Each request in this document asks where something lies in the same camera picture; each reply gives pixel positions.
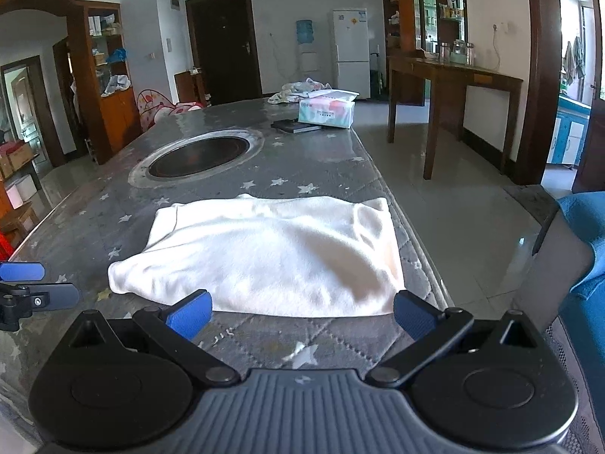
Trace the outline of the tissue pack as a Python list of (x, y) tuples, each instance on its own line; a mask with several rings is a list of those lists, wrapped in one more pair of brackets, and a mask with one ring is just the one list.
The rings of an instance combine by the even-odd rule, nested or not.
[(349, 129), (354, 122), (357, 92), (323, 89), (298, 103), (298, 122)]

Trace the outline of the white refrigerator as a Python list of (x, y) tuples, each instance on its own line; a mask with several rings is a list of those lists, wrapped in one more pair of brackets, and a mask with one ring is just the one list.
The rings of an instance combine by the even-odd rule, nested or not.
[(338, 89), (370, 97), (370, 50), (366, 8), (335, 9), (330, 18), (333, 74)]

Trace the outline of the crumpled patterned cloth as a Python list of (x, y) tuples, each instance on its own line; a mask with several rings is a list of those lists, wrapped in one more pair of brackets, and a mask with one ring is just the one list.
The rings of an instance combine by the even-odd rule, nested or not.
[(329, 83), (322, 83), (310, 77), (304, 81), (290, 82), (268, 98), (269, 104), (297, 104), (309, 98), (313, 92), (331, 89)]

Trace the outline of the round induction cooktop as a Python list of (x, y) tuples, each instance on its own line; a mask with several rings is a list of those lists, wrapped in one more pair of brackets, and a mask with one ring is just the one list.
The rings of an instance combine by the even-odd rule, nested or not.
[(128, 175), (134, 188), (156, 189), (216, 176), (258, 155), (265, 136), (256, 129), (226, 129), (176, 140), (141, 160)]

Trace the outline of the wooden shelf cabinet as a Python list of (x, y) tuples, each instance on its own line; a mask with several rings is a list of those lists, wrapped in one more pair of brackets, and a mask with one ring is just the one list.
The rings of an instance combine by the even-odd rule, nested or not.
[(87, 147), (93, 160), (104, 164), (141, 135), (120, 6), (79, 1), (67, 24)]

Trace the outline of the water dispenser with blue bottle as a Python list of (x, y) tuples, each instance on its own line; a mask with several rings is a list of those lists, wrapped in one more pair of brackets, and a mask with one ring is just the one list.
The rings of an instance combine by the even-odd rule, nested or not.
[(301, 80), (312, 78), (320, 70), (313, 21), (298, 20), (295, 23), (295, 34), (299, 76)]

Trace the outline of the cream white garment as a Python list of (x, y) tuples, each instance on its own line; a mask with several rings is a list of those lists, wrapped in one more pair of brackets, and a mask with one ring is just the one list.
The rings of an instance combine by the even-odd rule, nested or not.
[(372, 317), (404, 289), (386, 199), (241, 195), (156, 212), (148, 243), (108, 268), (110, 289), (161, 305), (208, 291), (219, 312)]

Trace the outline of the small wooden stool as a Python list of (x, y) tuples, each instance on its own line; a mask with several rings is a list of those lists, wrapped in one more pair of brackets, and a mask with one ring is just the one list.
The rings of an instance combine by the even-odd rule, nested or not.
[(20, 240), (24, 240), (37, 224), (39, 224), (39, 218), (32, 203), (26, 202), (1, 218), (1, 234), (7, 238), (19, 236)]

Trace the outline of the dark wooden door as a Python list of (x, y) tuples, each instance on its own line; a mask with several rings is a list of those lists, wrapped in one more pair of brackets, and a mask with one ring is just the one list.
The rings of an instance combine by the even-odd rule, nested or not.
[(187, 0), (193, 62), (210, 102), (262, 96), (251, 0)]

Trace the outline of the red plastic stool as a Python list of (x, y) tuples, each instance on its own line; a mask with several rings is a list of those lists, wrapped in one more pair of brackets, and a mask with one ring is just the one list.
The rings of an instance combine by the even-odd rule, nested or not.
[(13, 255), (14, 249), (10, 242), (6, 239), (3, 234), (0, 234), (0, 260), (9, 260)]

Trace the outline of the wooden sideboard shelf unit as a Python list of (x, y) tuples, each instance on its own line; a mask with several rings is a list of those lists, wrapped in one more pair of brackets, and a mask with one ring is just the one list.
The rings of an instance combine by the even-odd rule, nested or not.
[(516, 132), (523, 81), (475, 66), (468, 30), (467, 0), (383, 0), (389, 116), (386, 141), (395, 142), (397, 107), (430, 106), (422, 176), (430, 179), (439, 131), (444, 128), (463, 140), (464, 111), (468, 89), (505, 92), (507, 120), (498, 167), (510, 162)]

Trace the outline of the polka dot play tent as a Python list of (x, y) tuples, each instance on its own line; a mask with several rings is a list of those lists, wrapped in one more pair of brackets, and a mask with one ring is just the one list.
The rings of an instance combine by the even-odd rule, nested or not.
[(137, 96), (137, 108), (140, 112), (141, 129), (146, 132), (163, 118), (202, 110), (204, 106), (197, 101), (173, 104), (161, 92), (145, 89)]

